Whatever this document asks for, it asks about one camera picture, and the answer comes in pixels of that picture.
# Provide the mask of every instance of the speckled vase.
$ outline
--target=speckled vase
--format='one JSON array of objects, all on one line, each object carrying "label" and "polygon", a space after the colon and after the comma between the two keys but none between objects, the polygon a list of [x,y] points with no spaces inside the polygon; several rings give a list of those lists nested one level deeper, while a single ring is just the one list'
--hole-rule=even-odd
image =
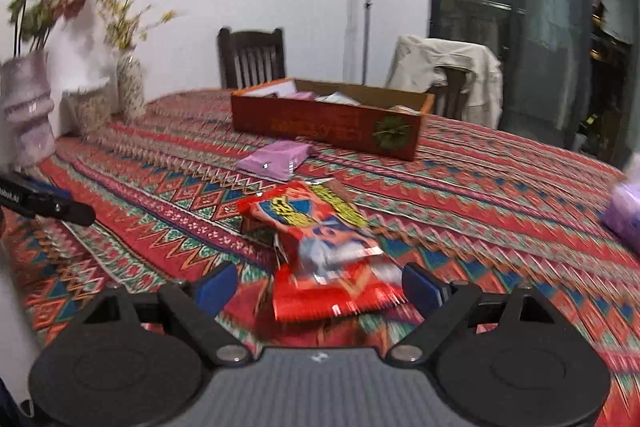
[{"label": "speckled vase", "polygon": [[125,121],[143,116],[145,107],[145,84],[140,61],[133,50],[124,50],[116,67],[120,111]]},{"label": "speckled vase", "polygon": [[15,166],[26,168],[51,156],[56,140],[49,123],[53,111],[46,56],[36,50],[0,68],[0,106],[15,134]]}]

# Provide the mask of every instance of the purple vase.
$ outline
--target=purple vase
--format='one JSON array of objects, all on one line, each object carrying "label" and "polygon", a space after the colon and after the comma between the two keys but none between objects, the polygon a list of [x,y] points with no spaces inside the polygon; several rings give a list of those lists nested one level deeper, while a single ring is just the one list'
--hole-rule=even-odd
[{"label": "purple vase", "polygon": [[51,156],[56,141],[49,124],[53,110],[45,53],[36,50],[0,68],[0,107],[15,133],[17,167],[30,167]]}]

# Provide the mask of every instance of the red snack bag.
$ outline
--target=red snack bag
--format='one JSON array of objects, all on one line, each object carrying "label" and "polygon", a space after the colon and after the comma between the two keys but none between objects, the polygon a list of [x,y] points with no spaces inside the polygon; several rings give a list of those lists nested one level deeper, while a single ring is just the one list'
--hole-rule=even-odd
[{"label": "red snack bag", "polygon": [[291,182],[238,203],[248,220],[276,229],[287,264],[276,273],[276,320],[301,321],[404,302],[401,270],[337,182]]}]

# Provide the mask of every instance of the gray ribbed panel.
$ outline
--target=gray ribbed panel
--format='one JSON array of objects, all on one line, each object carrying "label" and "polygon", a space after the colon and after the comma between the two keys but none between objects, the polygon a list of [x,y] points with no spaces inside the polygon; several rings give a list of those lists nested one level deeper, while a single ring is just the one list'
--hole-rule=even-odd
[{"label": "gray ribbed panel", "polygon": [[470,427],[415,370],[373,349],[265,349],[258,363],[220,371],[166,427]]}]

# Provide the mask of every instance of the patterned tablecloth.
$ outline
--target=patterned tablecloth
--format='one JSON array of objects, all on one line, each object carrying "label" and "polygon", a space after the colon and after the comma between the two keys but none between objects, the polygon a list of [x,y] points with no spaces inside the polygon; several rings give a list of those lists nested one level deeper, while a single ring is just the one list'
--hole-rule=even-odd
[{"label": "patterned tablecloth", "polygon": [[[228,94],[175,94],[133,125],[61,139],[40,173],[92,204],[88,229],[8,216],[5,241],[24,307],[43,343],[115,280],[130,292],[196,280],[222,261],[241,285],[219,322],[254,350],[373,345],[382,351],[416,324],[409,305],[321,323],[278,325],[269,298],[272,251],[239,233],[234,202],[273,183],[235,172],[270,140],[235,133]],[[444,280],[508,292],[523,277],[593,344],[613,371],[600,426],[640,423],[640,266],[600,225],[621,173],[594,160],[462,122],[426,118],[407,163],[319,145],[297,171],[349,187],[400,264]]]}]

